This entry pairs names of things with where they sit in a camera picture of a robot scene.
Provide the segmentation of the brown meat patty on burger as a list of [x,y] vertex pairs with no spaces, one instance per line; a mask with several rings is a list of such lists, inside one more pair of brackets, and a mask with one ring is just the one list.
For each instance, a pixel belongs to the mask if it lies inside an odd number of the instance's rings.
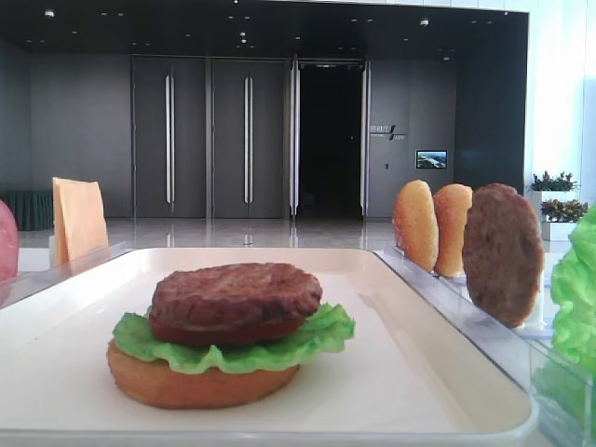
[[171,328],[232,331],[310,317],[321,297],[318,279],[292,264],[227,264],[159,281],[150,316]]

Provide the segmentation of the bottom bun slice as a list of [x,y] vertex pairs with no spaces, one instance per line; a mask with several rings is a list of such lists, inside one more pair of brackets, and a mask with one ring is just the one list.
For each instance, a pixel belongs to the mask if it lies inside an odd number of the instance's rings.
[[136,359],[115,341],[107,349],[110,372],[117,388],[142,404],[173,410],[222,409],[262,400],[290,383],[298,365],[282,371],[225,373],[210,368],[200,374],[173,371],[163,360]]

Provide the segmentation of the clear right food rack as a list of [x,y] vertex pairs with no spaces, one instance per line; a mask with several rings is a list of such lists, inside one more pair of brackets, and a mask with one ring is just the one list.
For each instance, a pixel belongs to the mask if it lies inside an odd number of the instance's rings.
[[503,326],[464,297],[460,282],[425,272],[391,246],[376,254],[537,400],[544,445],[595,444],[595,379],[590,372],[559,353],[536,330]]

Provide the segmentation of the green lettuce in rack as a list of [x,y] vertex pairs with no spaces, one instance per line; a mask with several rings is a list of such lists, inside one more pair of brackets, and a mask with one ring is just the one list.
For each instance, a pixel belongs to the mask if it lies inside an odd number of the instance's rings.
[[562,360],[535,374],[537,390],[595,430],[595,209],[569,236],[571,249],[554,266],[551,298],[559,306],[552,343]]

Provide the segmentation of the grey double door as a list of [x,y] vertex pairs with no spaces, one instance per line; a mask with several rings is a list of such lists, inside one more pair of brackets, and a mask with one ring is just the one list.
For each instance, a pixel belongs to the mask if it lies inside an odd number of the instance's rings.
[[131,93],[135,216],[289,216],[289,61],[135,57]]

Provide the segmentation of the red tomato slice on burger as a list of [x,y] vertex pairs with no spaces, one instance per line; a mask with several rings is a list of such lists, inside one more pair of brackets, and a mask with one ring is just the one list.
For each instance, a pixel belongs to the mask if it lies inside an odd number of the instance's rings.
[[204,347],[209,345],[244,346],[259,342],[278,340],[294,333],[306,323],[305,319],[288,320],[280,323],[264,323],[252,325],[233,331],[190,331],[169,327],[149,316],[155,337],[168,343]]

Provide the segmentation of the clear food rack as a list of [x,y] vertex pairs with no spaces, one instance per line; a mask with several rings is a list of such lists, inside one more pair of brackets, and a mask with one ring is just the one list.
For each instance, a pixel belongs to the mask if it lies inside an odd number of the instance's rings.
[[595,444],[595,379],[590,372],[559,353],[536,330],[503,326],[464,297],[460,282],[425,272],[391,246],[376,254],[537,400],[544,445]]
[[98,249],[91,254],[49,270],[30,272],[1,282],[1,308],[14,305],[40,291],[60,284],[127,253],[125,242]]

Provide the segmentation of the green lettuce leaf on burger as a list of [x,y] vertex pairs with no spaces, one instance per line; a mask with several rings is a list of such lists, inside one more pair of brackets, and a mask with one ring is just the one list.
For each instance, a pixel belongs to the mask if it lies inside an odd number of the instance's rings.
[[124,353],[145,362],[164,360],[184,374],[200,374],[210,368],[224,373],[282,371],[311,362],[321,353],[339,353],[345,341],[354,337],[355,320],[341,305],[323,304],[295,332],[271,342],[242,347],[192,348],[157,340],[147,316],[126,313],[118,321],[113,336]]

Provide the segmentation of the bread slice in rack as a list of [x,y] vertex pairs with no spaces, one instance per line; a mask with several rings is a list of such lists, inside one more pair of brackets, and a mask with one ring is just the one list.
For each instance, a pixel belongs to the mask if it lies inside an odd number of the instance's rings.
[[439,227],[426,182],[414,180],[401,188],[393,223],[397,246],[408,259],[431,272],[439,254]]
[[452,183],[443,186],[433,198],[439,226],[439,255],[434,270],[443,277],[453,278],[463,269],[464,231],[467,211],[472,205],[472,189]]

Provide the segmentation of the potted plants in white planters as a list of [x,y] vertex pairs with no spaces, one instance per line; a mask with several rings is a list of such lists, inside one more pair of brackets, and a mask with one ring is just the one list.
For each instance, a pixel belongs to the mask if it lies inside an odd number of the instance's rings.
[[535,209],[541,236],[546,241],[564,241],[578,221],[588,212],[589,204],[579,200],[577,181],[571,172],[551,176],[533,175],[530,202]]

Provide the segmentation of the near bread slice in rack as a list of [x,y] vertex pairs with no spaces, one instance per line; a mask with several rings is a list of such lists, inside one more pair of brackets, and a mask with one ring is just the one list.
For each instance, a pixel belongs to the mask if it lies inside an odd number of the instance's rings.
[[452,183],[443,186],[433,198],[439,226],[439,255],[434,270],[443,277],[453,278],[463,269],[464,231],[467,211],[472,205],[472,189]]

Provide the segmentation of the brown meat patty in rack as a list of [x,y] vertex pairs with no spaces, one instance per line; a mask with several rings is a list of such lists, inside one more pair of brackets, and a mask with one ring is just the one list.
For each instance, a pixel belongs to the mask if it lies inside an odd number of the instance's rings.
[[544,269],[530,202],[502,183],[477,189],[467,212],[462,259],[474,305],[509,328],[522,325],[535,307]]

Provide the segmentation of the far bread slice in rack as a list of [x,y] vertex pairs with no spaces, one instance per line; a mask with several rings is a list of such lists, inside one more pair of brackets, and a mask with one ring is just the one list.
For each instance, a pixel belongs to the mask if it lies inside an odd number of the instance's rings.
[[431,272],[439,254],[439,227],[426,182],[414,180],[401,188],[393,223],[397,246],[408,259]]

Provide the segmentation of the orange cheese slice front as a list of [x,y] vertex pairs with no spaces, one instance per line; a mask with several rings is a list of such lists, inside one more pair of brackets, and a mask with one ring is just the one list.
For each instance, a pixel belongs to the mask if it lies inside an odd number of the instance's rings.
[[64,179],[61,205],[68,262],[109,245],[98,182]]

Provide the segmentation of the clear left food rack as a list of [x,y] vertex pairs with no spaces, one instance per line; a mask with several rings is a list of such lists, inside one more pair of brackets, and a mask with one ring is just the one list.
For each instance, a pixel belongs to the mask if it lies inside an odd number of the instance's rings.
[[1,282],[1,308],[14,305],[40,291],[60,284],[127,253],[125,242],[98,249],[91,254],[49,270],[30,272]]

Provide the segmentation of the red tomato slice in rack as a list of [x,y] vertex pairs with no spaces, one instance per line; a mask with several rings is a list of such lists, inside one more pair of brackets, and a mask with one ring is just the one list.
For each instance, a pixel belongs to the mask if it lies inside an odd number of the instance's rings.
[[0,202],[0,280],[18,274],[20,240],[15,218],[4,201]]

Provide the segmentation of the small wall screen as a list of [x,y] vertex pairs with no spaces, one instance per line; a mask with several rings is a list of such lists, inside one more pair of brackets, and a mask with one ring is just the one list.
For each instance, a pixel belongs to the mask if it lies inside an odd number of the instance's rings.
[[417,150],[415,166],[418,169],[446,169],[447,152]]

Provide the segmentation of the orange cheese slice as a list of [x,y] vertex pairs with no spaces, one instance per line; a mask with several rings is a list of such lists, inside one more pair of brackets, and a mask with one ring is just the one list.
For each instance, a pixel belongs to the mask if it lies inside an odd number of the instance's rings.
[[54,262],[62,265],[68,262],[68,249],[65,239],[65,226],[61,205],[61,184],[64,179],[53,177],[53,210],[54,210]]
[[61,205],[68,262],[109,245],[98,182],[64,179]]

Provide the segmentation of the orange cheese slice rear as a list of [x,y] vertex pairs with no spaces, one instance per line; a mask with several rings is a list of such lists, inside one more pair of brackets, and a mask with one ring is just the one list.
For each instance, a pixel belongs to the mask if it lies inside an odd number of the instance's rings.
[[62,265],[68,262],[68,249],[65,239],[65,226],[61,205],[61,184],[64,179],[53,177],[53,210],[54,210],[54,262]]

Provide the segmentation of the green draped table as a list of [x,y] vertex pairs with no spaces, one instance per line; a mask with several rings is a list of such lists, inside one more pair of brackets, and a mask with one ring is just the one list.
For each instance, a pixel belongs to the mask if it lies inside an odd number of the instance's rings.
[[20,231],[53,228],[53,192],[47,190],[7,191],[1,194]]

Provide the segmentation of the white rectangular tray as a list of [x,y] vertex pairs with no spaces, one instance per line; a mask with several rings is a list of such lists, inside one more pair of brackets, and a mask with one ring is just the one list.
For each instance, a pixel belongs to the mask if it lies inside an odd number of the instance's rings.
[[[356,335],[259,402],[170,411],[120,393],[105,351],[176,270],[285,262],[316,275]],[[377,255],[342,249],[154,248],[52,284],[22,277],[1,312],[5,446],[523,446],[538,407]]]

